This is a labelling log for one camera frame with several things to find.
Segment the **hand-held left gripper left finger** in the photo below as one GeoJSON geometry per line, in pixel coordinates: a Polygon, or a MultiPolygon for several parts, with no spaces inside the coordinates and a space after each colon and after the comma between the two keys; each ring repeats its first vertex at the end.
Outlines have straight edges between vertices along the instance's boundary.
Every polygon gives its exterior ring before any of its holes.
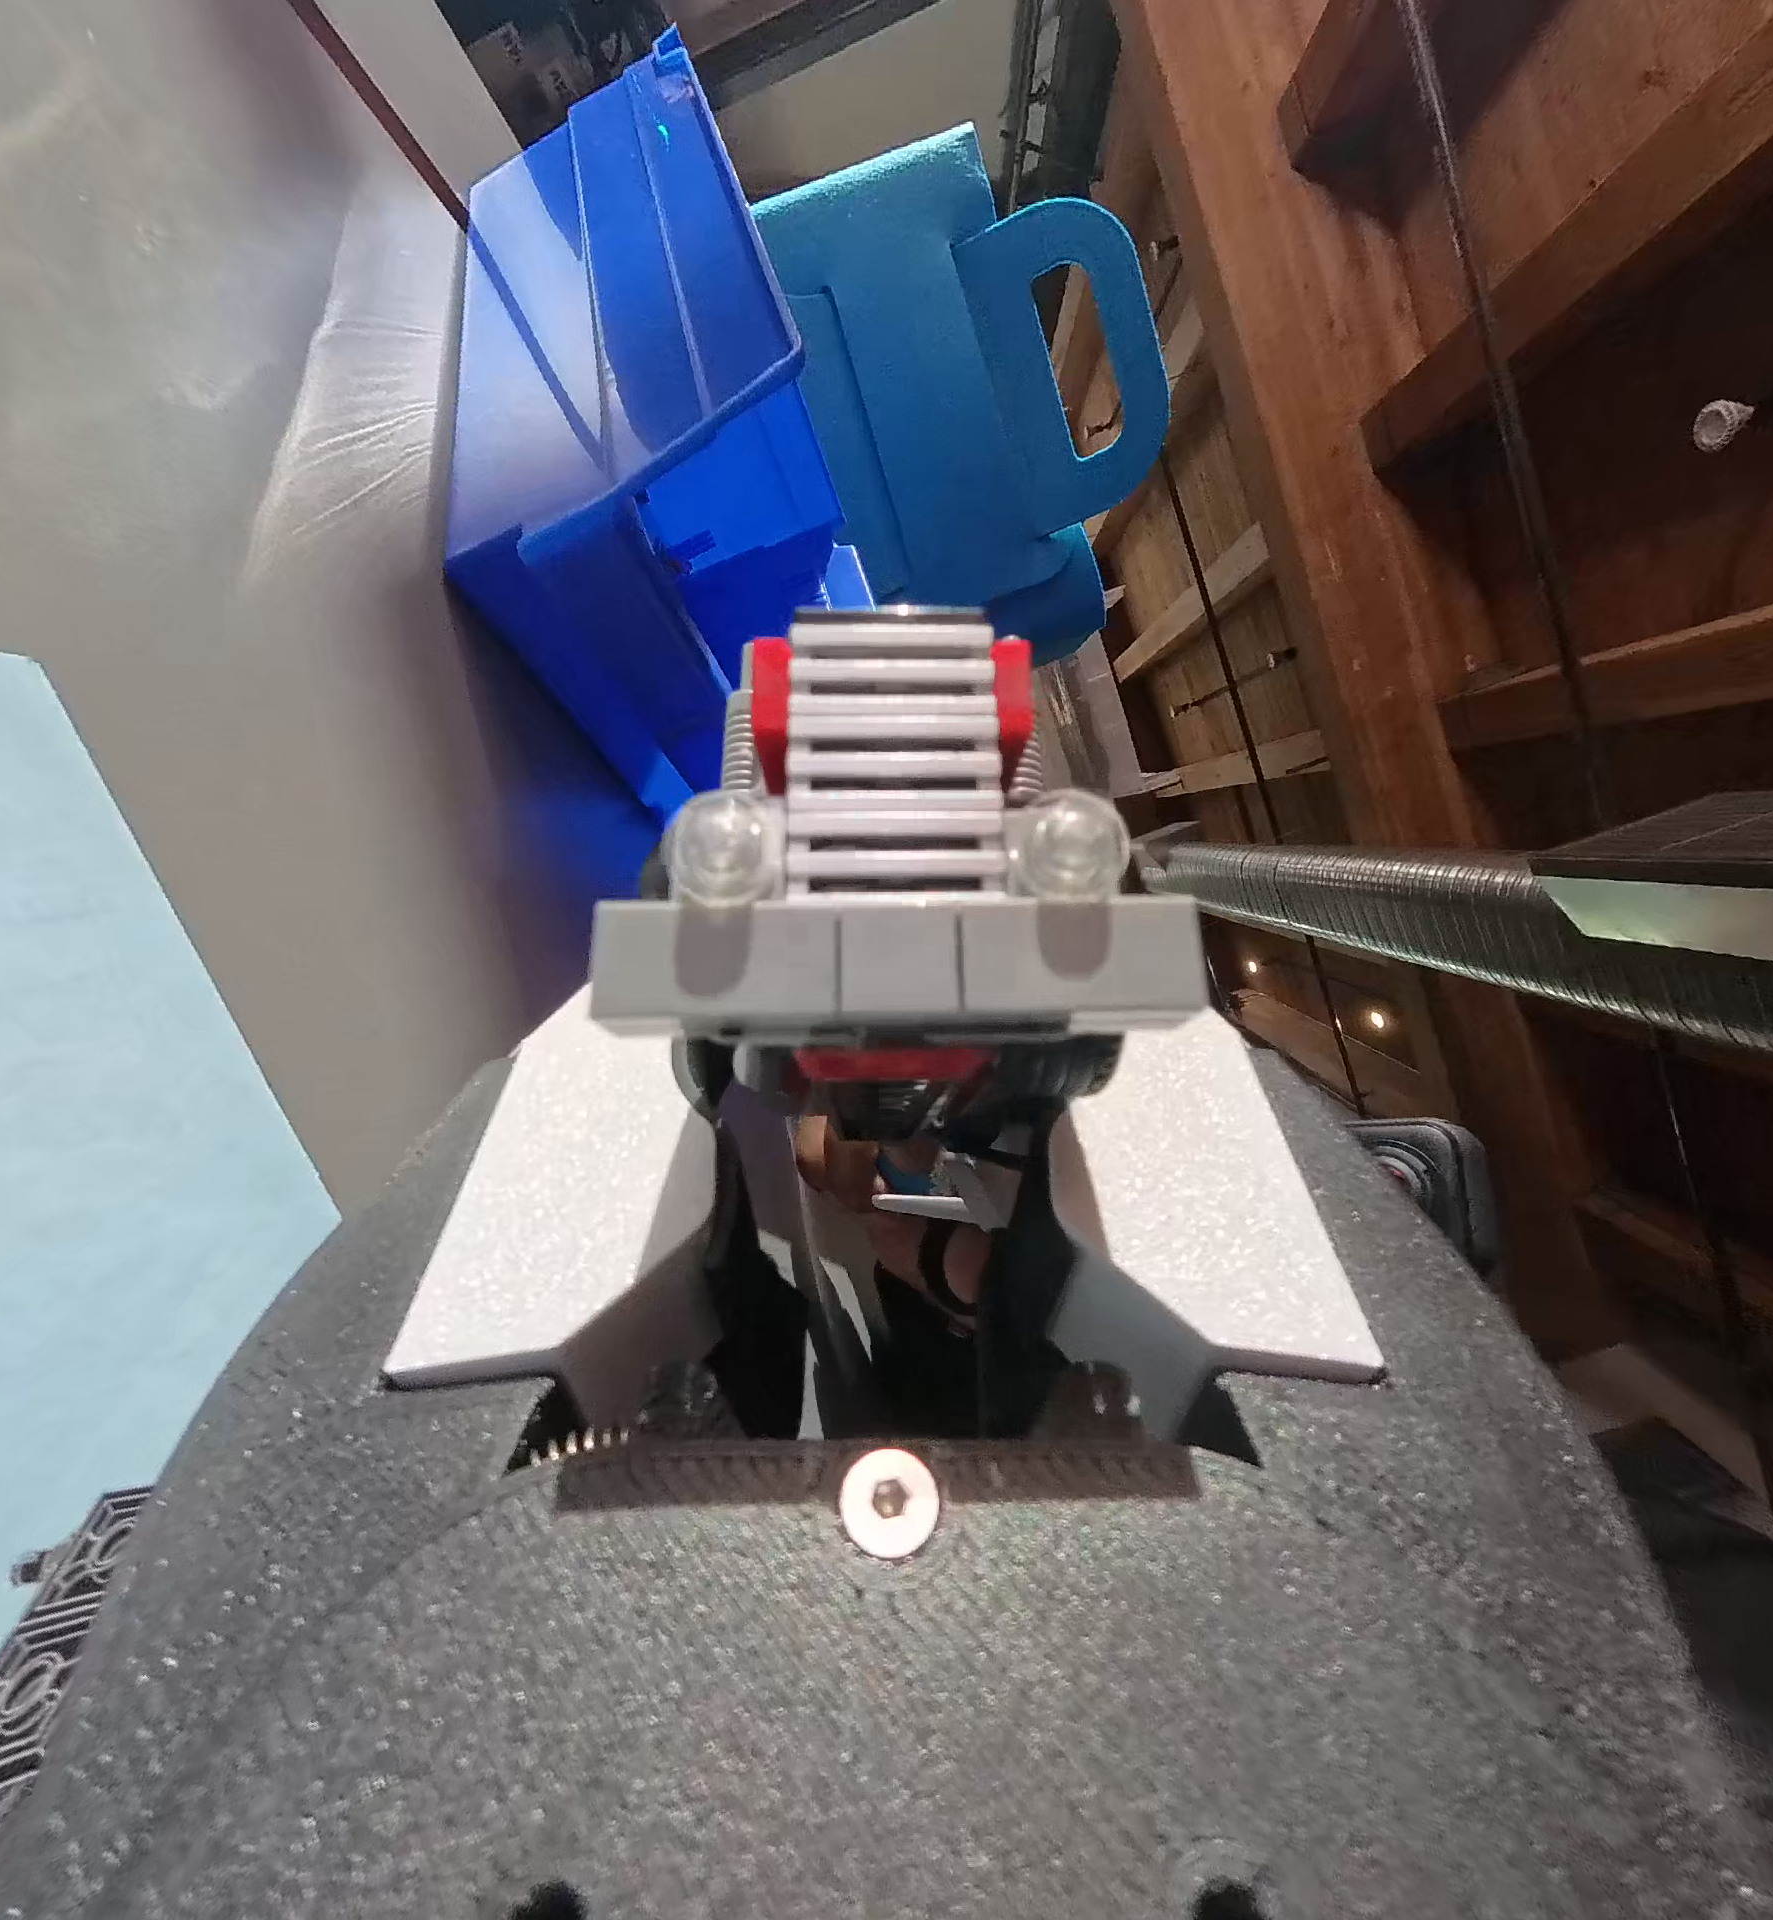
{"type": "Polygon", "coordinates": [[[678,1084],[665,1036],[616,1034],[582,987],[513,1053],[383,1355],[430,1391],[564,1389],[580,1427],[633,1424],[665,1362],[744,1337],[800,1357],[798,1219],[760,1219],[767,1167],[678,1084]]]}

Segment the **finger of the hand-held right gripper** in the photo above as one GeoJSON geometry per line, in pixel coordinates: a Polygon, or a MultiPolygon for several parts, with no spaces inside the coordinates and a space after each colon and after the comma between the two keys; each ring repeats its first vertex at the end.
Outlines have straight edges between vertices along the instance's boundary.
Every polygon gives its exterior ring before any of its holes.
{"type": "Polygon", "coordinates": [[[876,1212],[1001,1231],[1012,1219],[1012,1169],[955,1151],[938,1151],[929,1163],[879,1151],[870,1207],[876,1212]]]}

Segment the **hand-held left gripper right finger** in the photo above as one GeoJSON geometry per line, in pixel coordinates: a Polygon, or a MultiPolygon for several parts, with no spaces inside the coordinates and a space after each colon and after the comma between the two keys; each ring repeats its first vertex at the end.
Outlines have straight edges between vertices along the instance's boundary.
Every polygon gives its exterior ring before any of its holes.
{"type": "Polygon", "coordinates": [[[1227,1376],[1370,1386],[1384,1355],[1246,1042],[1214,1011],[1074,1028],[1026,1065],[1033,1126],[980,1304],[980,1430],[1044,1430],[1079,1369],[1148,1438],[1203,1438],[1227,1376]]]}

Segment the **grey red toy brick truck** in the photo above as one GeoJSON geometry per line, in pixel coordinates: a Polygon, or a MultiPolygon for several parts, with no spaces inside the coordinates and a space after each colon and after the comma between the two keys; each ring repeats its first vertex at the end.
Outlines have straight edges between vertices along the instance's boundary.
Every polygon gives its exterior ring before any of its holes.
{"type": "Polygon", "coordinates": [[[1209,1003],[1114,800],[1048,787],[1032,653],[980,608],[808,607],[745,642],[663,891],[599,906],[589,1016],[852,1136],[992,1143],[1209,1003]]]}

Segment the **person's right hand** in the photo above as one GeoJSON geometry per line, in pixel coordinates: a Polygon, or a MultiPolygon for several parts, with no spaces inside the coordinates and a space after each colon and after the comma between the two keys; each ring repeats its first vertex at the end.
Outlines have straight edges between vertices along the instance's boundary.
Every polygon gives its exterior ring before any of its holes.
{"type": "Polygon", "coordinates": [[[934,1140],[846,1140],[826,1115],[804,1115],[794,1132],[797,1167],[815,1193],[855,1212],[869,1228],[875,1261],[934,1307],[941,1326],[976,1330],[979,1302],[994,1251],[992,1236],[970,1220],[881,1208],[876,1198],[920,1184],[938,1157],[934,1140]]]}

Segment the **black hard case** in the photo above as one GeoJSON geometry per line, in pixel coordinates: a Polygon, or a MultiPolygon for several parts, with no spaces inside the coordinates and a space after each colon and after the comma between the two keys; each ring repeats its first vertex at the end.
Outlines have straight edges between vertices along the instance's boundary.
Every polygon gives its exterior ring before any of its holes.
{"type": "Polygon", "coordinates": [[[1475,1136],[1446,1118],[1355,1118],[1345,1130],[1482,1278],[1499,1266],[1498,1194],[1475,1136]]]}

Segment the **clear plastic box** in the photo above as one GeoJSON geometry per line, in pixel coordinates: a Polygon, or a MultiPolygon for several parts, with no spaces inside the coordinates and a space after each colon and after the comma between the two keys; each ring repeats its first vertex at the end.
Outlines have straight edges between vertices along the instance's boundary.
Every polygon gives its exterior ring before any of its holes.
{"type": "Polygon", "coordinates": [[[1048,678],[1060,754],[1074,781],[1114,800],[1142,794],[1146,769],[1106,652],[1095,660],[1087,649],[1058,660],[1048,678]]]}

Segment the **light blue instruction booklet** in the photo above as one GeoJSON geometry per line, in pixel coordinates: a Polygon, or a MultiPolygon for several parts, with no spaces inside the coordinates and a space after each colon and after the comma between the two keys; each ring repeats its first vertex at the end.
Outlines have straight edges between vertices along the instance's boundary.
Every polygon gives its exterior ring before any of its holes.
{"type": "Polygon", "coordinates": [[[340,1212],[33,660],[0,655],[10,1565],[155,1479],[340,1212]]]}

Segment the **dark panel with pale edge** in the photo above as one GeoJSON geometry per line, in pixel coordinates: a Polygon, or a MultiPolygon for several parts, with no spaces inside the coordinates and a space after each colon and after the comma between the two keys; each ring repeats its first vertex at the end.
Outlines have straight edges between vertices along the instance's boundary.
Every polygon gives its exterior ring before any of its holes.
{"type": "Polygon", "coordinates": [[[1773,963],[1773,791],[1710,794],[1528,865],[1591,940],[1773,963]]]}

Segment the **black patterned plate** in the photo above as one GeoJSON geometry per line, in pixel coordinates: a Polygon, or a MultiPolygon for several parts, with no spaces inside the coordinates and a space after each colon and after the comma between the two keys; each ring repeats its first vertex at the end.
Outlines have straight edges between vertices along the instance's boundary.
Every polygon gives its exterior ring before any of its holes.
{"type": "Polygon", "coordinates": [[[57,1546],[12,1565],[10,1579],[31,1601],[0,1643],[0,1823],[34,1781],[81,1645],[151,1494],[151,1486],[107,1490],[57,1546]]]}

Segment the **blue plastic bin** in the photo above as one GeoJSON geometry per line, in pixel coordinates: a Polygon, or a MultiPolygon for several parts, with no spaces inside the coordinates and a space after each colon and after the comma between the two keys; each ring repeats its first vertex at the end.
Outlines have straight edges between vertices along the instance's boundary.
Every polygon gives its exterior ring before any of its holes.
{"type": "Polygon", "coordinates": [[[803,364],[676,31],[474,187],[444,572],[658,822],[744,642],[869,602],[803,364]]]}

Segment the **wooden shelving unit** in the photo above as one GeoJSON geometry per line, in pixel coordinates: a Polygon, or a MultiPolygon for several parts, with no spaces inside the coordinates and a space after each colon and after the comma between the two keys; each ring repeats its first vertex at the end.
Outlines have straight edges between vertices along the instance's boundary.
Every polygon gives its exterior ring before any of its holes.
{"type": "Polygon", "coordinates": [[[1115,3],[1286,666],[1214,840],[1773,791],[1773,3],[1115,3]],[[1714,398],[1757,416],[1716,456],[1714,398]]]}

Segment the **flexible metal duct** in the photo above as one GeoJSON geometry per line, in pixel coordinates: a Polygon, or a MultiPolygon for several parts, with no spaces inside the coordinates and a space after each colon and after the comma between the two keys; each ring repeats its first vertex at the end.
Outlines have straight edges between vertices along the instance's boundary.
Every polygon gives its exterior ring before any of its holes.
{"type": "Polygon", "coordinates": [[[1153,893],[1294,940],[1773,1058],[1773,958],[1584,930],[1524,853],[1135,845],[1153,893]]]}

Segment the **teal foam handled board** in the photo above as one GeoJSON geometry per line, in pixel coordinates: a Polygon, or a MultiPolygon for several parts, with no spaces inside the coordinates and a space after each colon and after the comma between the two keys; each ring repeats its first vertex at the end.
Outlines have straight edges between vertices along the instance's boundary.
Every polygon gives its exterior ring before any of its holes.
{"type": "Polygon", "coordinates": [[[963,122],[752,205],[803,335],[803,399],[876,602],[980,608],[1035,662],[1106,619],[1088,517],[1149,473],[1169,376],[1130,230],[1049,197],[997,215],[963,122]],[[1072,443],[1035,281],[1088,277],[1122,401],[1072,443]]]}

